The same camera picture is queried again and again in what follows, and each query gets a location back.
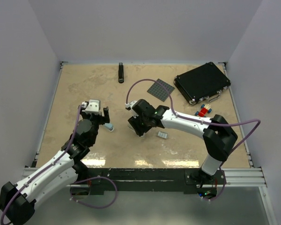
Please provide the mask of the light blue stapler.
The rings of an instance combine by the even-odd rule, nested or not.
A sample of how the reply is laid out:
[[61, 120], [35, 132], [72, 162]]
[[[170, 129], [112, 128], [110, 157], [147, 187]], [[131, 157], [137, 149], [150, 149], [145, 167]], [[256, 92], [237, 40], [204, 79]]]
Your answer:
[[108, 129], [110, 132], [113, 132], [114, 126], [111, 123], [105, 123], [105, 128]]

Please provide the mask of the grey staple tray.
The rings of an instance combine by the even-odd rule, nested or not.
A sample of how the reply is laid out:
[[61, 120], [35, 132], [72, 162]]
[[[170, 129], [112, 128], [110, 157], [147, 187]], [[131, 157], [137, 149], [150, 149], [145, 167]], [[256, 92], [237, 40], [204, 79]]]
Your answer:
[[159, 138], [162, 138], [162, 139], [168, 139], [168, 133], [165, 133], [165, 132], [162, 132], [162, 131], [158, 131], [157, 136]]

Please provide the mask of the beige green stapler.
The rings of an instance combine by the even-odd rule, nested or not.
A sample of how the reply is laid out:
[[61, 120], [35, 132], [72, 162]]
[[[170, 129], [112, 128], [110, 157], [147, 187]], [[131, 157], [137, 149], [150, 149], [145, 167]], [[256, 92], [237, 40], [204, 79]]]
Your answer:
[[134, 128], [133, 128], [130, 124], [128, 124], [128, 128], [129, 128], [133, 133], [135, 133], [138, 137], [144, 137], [144, 136], [145, 136], [145, 134], [142, 134], [141, 136], [139, 136], [139, 135], [136, 133], [136, 131], [134, 130]]

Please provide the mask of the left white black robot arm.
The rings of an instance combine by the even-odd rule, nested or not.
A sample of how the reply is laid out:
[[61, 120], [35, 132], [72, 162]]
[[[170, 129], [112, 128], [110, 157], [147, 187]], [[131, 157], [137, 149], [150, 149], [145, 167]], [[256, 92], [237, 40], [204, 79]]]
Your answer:
[[43, 166], [26, 178], [5, 183], [0, 190], [0, 224], [23, 225], [34, 215], [36, 208], [61, 188], [88, 178], [82, 159], [96, 142], [101, 125], [110, 122], [109, 109], [94, 103], [78, 107], [72, 134], [61, 149]]

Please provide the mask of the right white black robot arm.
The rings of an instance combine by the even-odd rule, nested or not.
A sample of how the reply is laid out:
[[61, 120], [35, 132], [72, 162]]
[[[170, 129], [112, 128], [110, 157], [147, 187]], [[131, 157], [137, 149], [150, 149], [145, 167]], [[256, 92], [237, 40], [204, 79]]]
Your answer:
[[128, 122], [138, 136], [143, 136], [151, 128], [168, 128], [183, 131], [201, 138], [207, 149], [199, 173], [200, 181], [210, 184], [216, 178], [216, 171], [228, 159], [238, 139], [235, 131], [220, 115], [212, 118], [179, 114], [167, 106], [154, 108], [144, 99], [125, 104], [132, 112]]

